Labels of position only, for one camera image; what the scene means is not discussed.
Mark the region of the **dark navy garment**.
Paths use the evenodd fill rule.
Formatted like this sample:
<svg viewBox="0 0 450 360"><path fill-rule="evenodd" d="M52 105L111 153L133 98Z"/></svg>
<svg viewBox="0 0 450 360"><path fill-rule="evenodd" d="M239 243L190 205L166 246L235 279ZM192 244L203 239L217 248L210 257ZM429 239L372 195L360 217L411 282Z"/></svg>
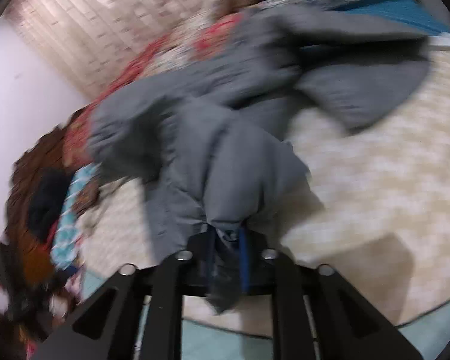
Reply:
<svg viewBox="0 0 450 360"><path fill-rule="evenodd" d="M26 215L26 226L40 244L47 242L60 217L72 179L72 173L58 168L46 168L40 177Z"/></svg>

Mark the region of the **beige leaf print curtain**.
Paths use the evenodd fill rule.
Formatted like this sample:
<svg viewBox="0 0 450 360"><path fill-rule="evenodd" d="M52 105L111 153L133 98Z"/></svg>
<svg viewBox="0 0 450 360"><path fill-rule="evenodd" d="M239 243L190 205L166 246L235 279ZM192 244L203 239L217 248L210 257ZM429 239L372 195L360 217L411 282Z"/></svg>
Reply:
<svg viewBox="0 0 450 360"><path fill-rule="evenodd" d="M202 0L12 0L4 17L88 98Z"/></svg>

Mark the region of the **carved wooden headboard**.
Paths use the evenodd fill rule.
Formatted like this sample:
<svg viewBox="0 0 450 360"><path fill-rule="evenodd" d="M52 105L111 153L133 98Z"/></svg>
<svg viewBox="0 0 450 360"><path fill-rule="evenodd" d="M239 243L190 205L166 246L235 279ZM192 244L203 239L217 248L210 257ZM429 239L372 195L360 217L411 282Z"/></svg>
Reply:
<svg viewBox="0 0 450 360"><path fill-rule="evenodd" d="M26 226L28 206L44 170L58 168L74 173L75 169L63 165L65 133L66 127L55 127L13 165L6 228L0 241L0 286L9 297L5 314L10 322L40 341L58 320L49 309L51 301L63 301L66 314L73 312L79 302L73 286L80 283L81 262L76 258L67 269L59 270L50 257L58 220L45 244L40 244Z"/></svg>

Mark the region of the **patterned beige teal bedsheet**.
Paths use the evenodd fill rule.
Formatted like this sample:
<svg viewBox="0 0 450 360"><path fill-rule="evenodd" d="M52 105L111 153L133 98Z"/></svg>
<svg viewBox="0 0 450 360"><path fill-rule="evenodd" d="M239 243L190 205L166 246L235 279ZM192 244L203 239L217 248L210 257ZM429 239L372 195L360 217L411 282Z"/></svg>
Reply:
<svg viewBox="0 0 450 360"><path fill-rule="evenodd" d="M286 140L307 183L271 232L252 230L300 264L332 265L395 325L450 300L450 34L427 37L426 77L370 127L350 132L311 104L295 114ZM110 201L85 244L91 268L160 263L142 180L99 173Z"/></svg>

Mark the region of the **grey puffer jacket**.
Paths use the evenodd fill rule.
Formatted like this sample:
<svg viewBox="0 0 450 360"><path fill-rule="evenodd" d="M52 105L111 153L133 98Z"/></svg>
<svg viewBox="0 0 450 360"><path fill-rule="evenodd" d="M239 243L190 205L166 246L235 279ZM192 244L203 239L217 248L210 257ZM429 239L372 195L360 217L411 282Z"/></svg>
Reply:
<svg viewBox="0 0 450 360"><path fill-rule="evenodd" d="M348 131L370 127L418 88L428 36L407 24L303 5L248 13L207 60L137 80L102 100L88 152L109 180L139 178L157 260L216 229L208 302L243 294L239 229L270 233L308 167L286 135L311 104Z"/></svg>

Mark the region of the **teal white patterned pillow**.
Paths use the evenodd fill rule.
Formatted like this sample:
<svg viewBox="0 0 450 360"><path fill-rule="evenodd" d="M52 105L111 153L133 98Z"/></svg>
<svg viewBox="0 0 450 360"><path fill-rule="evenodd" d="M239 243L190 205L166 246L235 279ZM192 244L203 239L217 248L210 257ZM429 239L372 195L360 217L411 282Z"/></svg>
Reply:
<svg viewBox="0 0 450 360"><path fill-rule="evenodd" d="M97 174L97 169L97 164L91 163L77 170L65 195L50 252L52 263L59 270L67 269L77 258L76 243L80 238L80 230L75 226L78 217L73 211L73 205L85 185Z"/></svg>

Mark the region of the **red floral patchwork quilt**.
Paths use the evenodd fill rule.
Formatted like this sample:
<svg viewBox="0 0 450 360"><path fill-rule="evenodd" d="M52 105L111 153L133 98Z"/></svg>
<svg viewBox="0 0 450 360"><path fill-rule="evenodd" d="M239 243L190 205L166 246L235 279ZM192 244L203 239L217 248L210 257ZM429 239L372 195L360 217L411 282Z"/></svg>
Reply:
<svg viewBox="0 0 450 360"><path fill-rule="evenodd" d="M232 13L210 23L205 16L196 15L148 43L108 88L66 128L63 165L78 169L91 163L87 149L91 116L102 100L136 80L174 71L217 55L242 17L239 12Z"/></svg>

